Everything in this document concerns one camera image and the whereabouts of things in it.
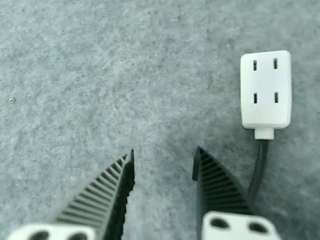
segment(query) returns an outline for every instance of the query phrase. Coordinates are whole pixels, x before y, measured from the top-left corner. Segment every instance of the white power outlet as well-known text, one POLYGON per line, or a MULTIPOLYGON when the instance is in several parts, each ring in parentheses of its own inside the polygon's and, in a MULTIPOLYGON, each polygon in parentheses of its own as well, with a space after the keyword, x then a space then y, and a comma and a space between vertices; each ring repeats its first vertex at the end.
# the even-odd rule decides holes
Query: white power outlet
POLYGON ((261 216, 210 211, 202 221, 202 240, 281 240, 275 226, 261 216))
POLYGON ((248 53, 240 61, 242 125, 254 138, 273 140, 291 122, 291 55, 286 50, 248 53))
POLYGON ((95 240, 94 228, 84 225, 35 223, 14 231, 7 240, 95 240))

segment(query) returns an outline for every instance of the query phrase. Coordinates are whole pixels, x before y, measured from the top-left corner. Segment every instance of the cord strain relief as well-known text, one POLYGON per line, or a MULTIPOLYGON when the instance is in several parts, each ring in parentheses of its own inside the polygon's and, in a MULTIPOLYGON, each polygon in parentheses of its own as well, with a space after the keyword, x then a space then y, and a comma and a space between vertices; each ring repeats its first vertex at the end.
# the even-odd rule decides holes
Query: cord strain relief
POLYGON ((273 140, 275 139, 275 130, 271 127, 259 127, 254 129, 254 139, 273 140))

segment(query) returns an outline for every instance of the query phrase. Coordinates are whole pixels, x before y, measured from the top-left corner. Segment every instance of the power cord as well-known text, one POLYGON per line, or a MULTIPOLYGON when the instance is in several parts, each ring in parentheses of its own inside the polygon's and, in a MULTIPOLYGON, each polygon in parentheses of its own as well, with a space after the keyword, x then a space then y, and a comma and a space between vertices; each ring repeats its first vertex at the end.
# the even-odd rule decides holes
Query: power cord
POLYGON ((248 197, 252 202, 256 200, 262 179, 264 177, 267 165, 269 142, 269 140, 260 140, 258 155, 256 158, 252 179, 248 189, 248 197))
POLYGON ((241 120, 260 141, 248 197, 254 203, 275 129, 289 126, 292 112, 291 55, 286 50, 244 54, 240 61, 241 120))

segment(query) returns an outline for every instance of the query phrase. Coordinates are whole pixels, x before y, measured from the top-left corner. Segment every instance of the black cable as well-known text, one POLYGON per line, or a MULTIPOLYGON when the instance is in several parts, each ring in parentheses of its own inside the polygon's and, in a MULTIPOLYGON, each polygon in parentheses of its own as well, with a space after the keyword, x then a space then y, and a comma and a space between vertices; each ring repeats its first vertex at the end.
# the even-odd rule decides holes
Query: black cable
POLYGON ((248 189, 248 197, 254 202, 258 194, 265 168, 267 165, 267 155, 269 149, 269 140, 260 140, 258 156, 256 158, 254 172, 248 189))

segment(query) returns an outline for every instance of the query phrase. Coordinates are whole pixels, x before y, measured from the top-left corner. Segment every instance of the mounting hole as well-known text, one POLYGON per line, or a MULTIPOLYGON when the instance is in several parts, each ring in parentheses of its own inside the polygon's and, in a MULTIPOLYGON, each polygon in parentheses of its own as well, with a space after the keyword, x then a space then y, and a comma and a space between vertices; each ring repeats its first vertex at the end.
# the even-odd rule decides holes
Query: mounting hole
POLYGON ((49 238, 49 233, 47 231, 38 231, 33 234, 29 240, 47 240, 49 238))
POLYGON ((228 229, 229 228, 229 224, 221 219, 221 218, 214 218, 211 220, 211 226, 219 228, 219 229, 228 229))
POLYGON ((261 233, 261 234, 266 234, 268 230, 261 225, 260 223, 257 222, 252 222, 249 224, 249 229, 253 232, 261 233))
POLYGON ((87 240, 87 235, 84 233, 77 233, 68 238, 68 240, 87 240))

